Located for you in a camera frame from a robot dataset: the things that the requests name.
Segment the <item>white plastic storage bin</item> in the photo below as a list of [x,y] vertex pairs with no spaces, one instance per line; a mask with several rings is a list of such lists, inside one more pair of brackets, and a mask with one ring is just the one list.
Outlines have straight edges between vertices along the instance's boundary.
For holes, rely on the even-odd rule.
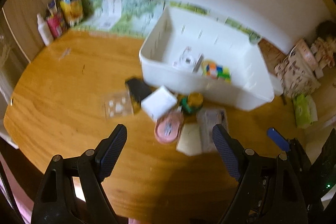
[[[186,47],[205,60],[228,67],[231,82],[180,71],[173,67]],[[251,111],[270,103],[274,91],[268,69],[257,45],[246,34],[207,16],[166,7],[139,50],[144,81],[165,86],[174,93],[201,93],[205,99]]]

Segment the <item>clear plastic packet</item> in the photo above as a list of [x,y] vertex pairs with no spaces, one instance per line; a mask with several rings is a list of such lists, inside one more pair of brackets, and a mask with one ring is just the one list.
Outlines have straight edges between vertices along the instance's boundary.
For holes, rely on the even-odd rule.
[[128,90],[108,94],[104,99],[106,119],[133,115],[133,105]]

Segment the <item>green bottle gold cap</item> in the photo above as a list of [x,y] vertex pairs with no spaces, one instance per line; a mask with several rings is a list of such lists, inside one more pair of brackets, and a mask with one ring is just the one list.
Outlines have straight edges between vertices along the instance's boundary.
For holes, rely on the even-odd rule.
[[193,115],[203,106],[203,95],[201,93],[191,93],[182,97],[180,106],[182,111],[187,115]]

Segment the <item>white lotion bottle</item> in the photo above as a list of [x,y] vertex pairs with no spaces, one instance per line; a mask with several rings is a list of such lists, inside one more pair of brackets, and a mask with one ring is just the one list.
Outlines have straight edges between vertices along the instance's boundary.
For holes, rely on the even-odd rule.
[[41,16],[41,14],[37,14],[37,23],[38,23],[38,32],[45,44],[45,46],[49,46],[53,41],[54,37],[51,34],[49,25]]

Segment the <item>green leaf backsplash mat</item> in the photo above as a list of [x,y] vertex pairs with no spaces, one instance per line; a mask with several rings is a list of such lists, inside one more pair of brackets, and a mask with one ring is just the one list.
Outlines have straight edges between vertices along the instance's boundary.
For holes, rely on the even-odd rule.
[[118,36],[146,38],[166,7],[176,7],[195,14],[204,15],[246,34],[252,44],[261,41],[262,36],[242,23],[214,12],[213,10],[177,0],[122,0],[122,16],[109,31],[98,28],[96,9],[101,0],[81,0],[84,20],[74,27],[78,31],[107,32]]

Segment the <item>blue white tube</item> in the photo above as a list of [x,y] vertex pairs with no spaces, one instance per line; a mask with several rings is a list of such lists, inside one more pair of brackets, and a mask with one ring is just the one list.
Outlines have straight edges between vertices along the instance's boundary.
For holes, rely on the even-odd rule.
[[58,13],[58,7],[56,4],[56,0],[52,0],[48,3],[47,8],[52,16]]

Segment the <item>white paper box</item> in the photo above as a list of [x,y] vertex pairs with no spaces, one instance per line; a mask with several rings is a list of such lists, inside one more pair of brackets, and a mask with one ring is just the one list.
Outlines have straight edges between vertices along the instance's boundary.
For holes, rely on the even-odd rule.
[[100,30],[111,30],[122,16],[122,0],[101,0],[96,16]]

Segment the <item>floss box blue label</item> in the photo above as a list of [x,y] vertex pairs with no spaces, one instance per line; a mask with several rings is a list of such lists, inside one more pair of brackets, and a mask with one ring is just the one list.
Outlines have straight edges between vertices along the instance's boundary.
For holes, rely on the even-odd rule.
[[229,132],[225,109],[202,108],[197,113],[197,123],[200,127],[202,152],[216,152],[217,149],[213,142],[213,127],[216,124],[221,124]]

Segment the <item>multicolour puzzle cube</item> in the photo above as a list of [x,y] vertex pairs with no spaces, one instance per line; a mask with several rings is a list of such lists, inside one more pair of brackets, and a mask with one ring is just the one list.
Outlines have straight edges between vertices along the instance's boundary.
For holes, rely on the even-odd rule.
[[215,63],[212,60],[205,60],[201,63],[203,76],[211,77],[212,79],[221,79],[227,83],[231,82],[231,73],[228,67],[224,67]]

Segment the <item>pink tube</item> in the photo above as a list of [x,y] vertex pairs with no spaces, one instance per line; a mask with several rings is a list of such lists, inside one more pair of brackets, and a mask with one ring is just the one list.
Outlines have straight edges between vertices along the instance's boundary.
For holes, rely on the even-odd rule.
[[47,24],[49,26],[52,36],[56,39],[62,36],[66,31],[66,23],[63,16],[58,13],[51,15],[47,18]]

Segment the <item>yellow orange packet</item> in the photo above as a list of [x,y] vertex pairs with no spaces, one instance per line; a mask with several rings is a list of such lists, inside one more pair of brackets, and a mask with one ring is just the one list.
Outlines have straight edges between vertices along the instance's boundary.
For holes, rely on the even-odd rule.
[[68,26],[73,27],[83,19],[83,6],[81,0],[60,1],[64,19]]

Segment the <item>green tissue pack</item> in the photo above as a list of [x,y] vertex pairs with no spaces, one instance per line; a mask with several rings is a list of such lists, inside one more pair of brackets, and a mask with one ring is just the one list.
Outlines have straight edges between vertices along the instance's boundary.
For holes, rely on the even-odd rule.
[[308,128],[318,121],[316,104],[310,95],[300,94],[293,100],[295,123],[298,128]]

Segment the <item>white 33W charger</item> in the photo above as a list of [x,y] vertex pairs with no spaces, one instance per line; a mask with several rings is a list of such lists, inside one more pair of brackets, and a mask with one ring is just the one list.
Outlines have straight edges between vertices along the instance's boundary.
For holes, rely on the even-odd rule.
[[156,122],[169,112],[178,102],[177,97],[165,86],[161,86],[144,100],[141,101],[141,109]]

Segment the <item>white toy camera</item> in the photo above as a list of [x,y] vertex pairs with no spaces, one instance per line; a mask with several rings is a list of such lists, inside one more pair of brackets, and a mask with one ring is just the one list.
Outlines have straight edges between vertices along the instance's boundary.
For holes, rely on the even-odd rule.
[[173,67],[180,71],[197,73],[203,59],[204,55],[202,53],[193,51],[191,47],[186,47],[177,61],[173,62]]

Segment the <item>pink round case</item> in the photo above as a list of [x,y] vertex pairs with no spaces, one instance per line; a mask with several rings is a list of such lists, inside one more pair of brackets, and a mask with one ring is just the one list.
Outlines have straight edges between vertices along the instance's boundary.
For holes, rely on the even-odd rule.
[[173,143],[183,126],[183,114],[180,111],[171,111],[157,120],[154,136],[159,143]]

